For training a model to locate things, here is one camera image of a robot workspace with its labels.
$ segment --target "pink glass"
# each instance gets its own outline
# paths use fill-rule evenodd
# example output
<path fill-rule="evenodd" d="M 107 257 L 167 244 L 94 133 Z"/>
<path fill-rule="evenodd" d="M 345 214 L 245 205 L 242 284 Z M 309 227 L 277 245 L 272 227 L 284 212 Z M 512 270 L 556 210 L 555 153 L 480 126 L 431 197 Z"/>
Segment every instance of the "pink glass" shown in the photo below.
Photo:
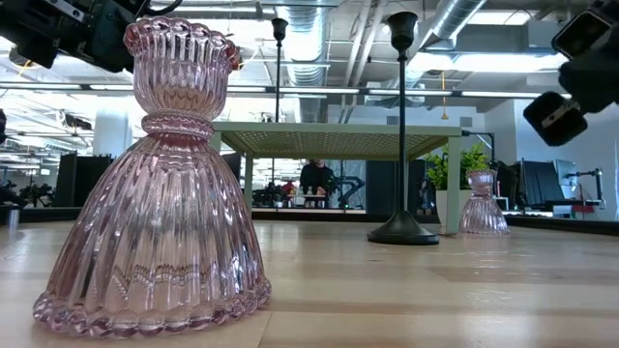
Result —
<path fill-rule="evenodd" d="M 510 233 L 501 209 L 492 199 L 495 175 L 496 172 L 489 169 L 470 170 L 466 173 L 473 194 L 462 210 L 460 233 L 493 236 Z"/>
<path fill-rule="evenodd" d="M 103 174 L 34 304 L 59 333 L 203 330 L 251 314 L 271 285 L 243 194 L 208 144 L 239 51 L 183 19 L 127 28 L 148 135 Z"/>

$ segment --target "ribbed glass vase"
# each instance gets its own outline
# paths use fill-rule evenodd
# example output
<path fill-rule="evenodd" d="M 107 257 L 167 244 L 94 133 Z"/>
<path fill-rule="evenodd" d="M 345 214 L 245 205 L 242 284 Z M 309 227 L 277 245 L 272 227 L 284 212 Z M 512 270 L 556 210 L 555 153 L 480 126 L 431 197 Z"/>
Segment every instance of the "ribbed glass vase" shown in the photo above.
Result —
<path fill-rule="evenodd" d="M 471 170 L 466 173 L 473 194 L 462 210 L 459 233 L 490 236 L 510 233 L 499 205 L 492 199 L 495 175 L 496 172 L 489 169 Z"/>
<path fill-rule="evenodd" d="M 203 330 L 271 293 L 234 175 L 208 144 L 237 47 L 183 19 L 127 28 L 147 136 L 103 174 L 34 317 L 59 333 L 153 336 Z"/>

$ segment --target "silver duct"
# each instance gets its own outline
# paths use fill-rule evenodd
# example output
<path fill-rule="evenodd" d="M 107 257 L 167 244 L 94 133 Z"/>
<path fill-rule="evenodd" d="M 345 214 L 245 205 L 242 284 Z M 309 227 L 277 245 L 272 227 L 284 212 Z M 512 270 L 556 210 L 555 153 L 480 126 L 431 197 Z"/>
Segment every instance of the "silver duct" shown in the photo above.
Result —
<path fill-rule="evenodd" d="M 425 72 L 412 71 L 410 69 L 407 69 L 406 80 L 404 81 L 406 85 L 405 88 L 407 90 L 413 89 L 415 85 L 417 85 L 417 82 L 419 82 L 419 80 L 422 78 L 422 76 L 424 76 L 424 73 Z M 393 79 L 393 80 L 389 80 L 389 81 L 381 83 L 380 88 L 397 89 L 398 86 L 399 86 L 399 80 Z M 420 107 L 424 104 L 424 101 L 426 100 L 425 97 L 406 97 L 405 99 L 406 99 L 406 107 Z M 369 100 L 368 98 L 366 98 L 366 105 L 367 106 L 381 106 L 386 109 L 393 109 L 395 107 L 399 107 L 399 96 L 398 97 L 384 97 L 384 98 L 375 99 L 375 100 Z"/>
<path fill-rule="evenodd" d="M 436 14 L 429 19 L 430 26 L 420 26 L 410 56 L 414 57 L 420 47 L 454 40 L 485 3 L 486 0 L 441 0 L 436 7 Z M 415 67 L 409 64 L 406 71 L 406 89 L 413 88 L 422 76 L 423 72 L 416 71 Z"/>
<path fill-rule="evenodd" d="M 327 10 L 315 7 L 285 7 L 281 17 L 288 21 L 283 50 L 286 59 L 297 62 L 321 61 L 325 54 Z M 288 66 L 288 78 L 294 86 L 324 86 L 325 68 Z M 326 122 L 321 116 L 320 100 L 299 99 L 302 123 Z"/>
<path fill-rule="evenodd" d="M 448 40 L 462 30 L 486 0 L 441 0 L 436 7 L 432 33 L 441 40 Z"/>

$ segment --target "desk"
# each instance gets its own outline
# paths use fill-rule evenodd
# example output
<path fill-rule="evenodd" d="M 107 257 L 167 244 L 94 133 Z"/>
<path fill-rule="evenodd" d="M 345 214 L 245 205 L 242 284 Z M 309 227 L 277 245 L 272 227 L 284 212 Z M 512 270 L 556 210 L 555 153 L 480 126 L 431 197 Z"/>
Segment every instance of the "desk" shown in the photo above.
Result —
<path fill-rule="evenodd" d="M 368 243 L 374 223 L 256 221 L 271 301 L 204 332 L 113 341 L 34 325 L 72 222 L 0 229 L 6 348 L 617 347 L 619 239 L 510 227 L 439 246 Z M 426 225 L 438 232 L 438 225 Z"/>
<path fill-rule="evenodd" d="M 245 186 L 251 188 L 253 159 L 398 160 L 398 126 L 214 122 L 210 140 L 215 149 L 224 142 L 245 154 Z M 415 160 L 449 143 L 447 234 L 459 223 L 457 197 L 460 175 L 458 127 L 406 127 L 407 160 Z M 251 190 L 245 190 L 251 208 Z"/>

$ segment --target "computer monitor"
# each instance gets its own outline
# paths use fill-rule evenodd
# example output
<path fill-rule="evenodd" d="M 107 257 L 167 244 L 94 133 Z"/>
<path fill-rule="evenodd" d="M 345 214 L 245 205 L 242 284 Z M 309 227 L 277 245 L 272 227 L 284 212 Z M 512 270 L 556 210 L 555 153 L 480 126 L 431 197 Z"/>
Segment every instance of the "computer monitor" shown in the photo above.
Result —
<path fill-rule="evenodd" d="M 575 174 L 577 172 L 576 163 L 569 160 L 556 159 L 554 166 L 557 170 L 557 176 L 559 177 L 559 185 L 569 187 L 578 186 L 578 178 L 576 176 L 568 176 L 569 174 Z"/>

